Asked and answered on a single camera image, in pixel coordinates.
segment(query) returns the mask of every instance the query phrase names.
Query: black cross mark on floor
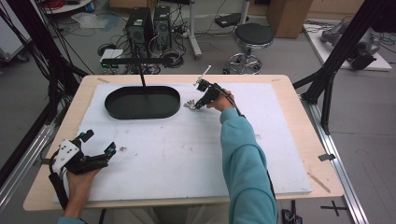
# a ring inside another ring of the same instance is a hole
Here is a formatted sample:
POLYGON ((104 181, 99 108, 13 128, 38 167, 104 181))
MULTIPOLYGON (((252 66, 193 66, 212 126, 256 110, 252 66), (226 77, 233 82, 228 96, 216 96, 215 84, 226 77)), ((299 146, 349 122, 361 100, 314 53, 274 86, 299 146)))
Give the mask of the black cross mark on floor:
POLYGON ((338 213, 338 210, 348 210, 347 207, 337 207, 335 206, 335 202, 332 201, 332 206, 321 206, 321 209, 334 209, 335 214, 339 217, 340 214, 338 213))

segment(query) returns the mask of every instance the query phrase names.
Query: black tray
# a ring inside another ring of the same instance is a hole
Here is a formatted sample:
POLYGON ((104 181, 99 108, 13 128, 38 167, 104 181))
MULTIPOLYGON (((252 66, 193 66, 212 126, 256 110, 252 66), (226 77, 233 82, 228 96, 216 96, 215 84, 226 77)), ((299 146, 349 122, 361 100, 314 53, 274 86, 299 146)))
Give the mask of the black tray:
POLYGON ((107 96, 105 108, 114 119, 165 119, 180 109, 180 94, 167 86, 122 87, 107 96))

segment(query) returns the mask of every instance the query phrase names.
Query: white board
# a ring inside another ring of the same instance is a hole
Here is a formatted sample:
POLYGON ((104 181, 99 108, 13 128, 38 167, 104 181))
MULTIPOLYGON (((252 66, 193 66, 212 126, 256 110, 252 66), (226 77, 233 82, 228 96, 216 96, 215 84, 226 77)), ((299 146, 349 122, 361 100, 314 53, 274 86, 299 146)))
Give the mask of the white board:
MULTIPOLYGON (((320 26, 318 25, 311 25, 311 24, 304 24, 304 28, 307 30, 318 30, 320 26)), ((311 40, 311 44, 315 49, 315 52, 317 53, 320 61, 322 63, 325 63, 326 60, 329 58, 330 53, 332 53, 332 50, 334 47, 332 46, 331 43, 323 43, 320 41, 320 37, 323 31, 319 32, 308 32, 307 35, 309 39, 311 40)), ((392 69, 392 67, 379 55, 378 53, 375 53, 373 55, 374 58, 376 58, 376 61, 373 61, 370 63, 367 67, 365 67, 363 70, 369 70, 369 71, 389 71, 392 69)), ((346 69, 352 69, 352 66, 349 64, 349 62, 345 61, 343 65, 341 65, 341 68, 346 68, 346 69)))
MULTIPOLYGON (((102 154, 113 141, 117 145, 108 167, 94 179, 90 200, 228 196, 221 168, 220 112, 181 106, 167 119, 113 119, 106 112, 105 99, 123 86, 98 85, 79 127, 81 132, 92 129, 95 133, 82 145, 85 155, 102 154)), ((192 84, 168 86, 180 93, 182 105, 203 96, 192 84)), ((275 192, 310 192, 306 171, 271 84, 220 86, 233 91, 239 109, 252 124, 266 154, 275 192)))

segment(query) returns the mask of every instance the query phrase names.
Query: stool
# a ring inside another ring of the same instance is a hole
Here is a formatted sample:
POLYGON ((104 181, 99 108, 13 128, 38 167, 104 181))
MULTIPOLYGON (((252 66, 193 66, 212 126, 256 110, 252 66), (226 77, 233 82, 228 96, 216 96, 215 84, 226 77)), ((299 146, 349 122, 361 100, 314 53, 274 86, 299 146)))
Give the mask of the stool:
POLYGON ((247 48, 247 51, 235 54, 228 65, 239 74, 259 74, 262 61, 251 53, 254 49, 265 49, 273 43, 274 34, 271 28, 257 23, 246 23, 236 27, 234 36, 236 42, 247 48))

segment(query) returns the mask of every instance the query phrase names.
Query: teal sleeve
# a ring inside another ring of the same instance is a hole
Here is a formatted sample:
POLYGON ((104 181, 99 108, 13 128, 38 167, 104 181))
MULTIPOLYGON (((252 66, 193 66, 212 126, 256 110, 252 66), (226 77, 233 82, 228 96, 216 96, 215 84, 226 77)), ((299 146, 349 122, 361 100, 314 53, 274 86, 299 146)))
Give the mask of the teal sleeve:
POLYGON ((85 222, 72 217, 60 217, 58 224, 85 224, 85 222))
POLYGON ((276 200, 262 148, 250 123, 233 108, 220 116, 222 168, 230 194, 230 223, 276 224, 276 200))

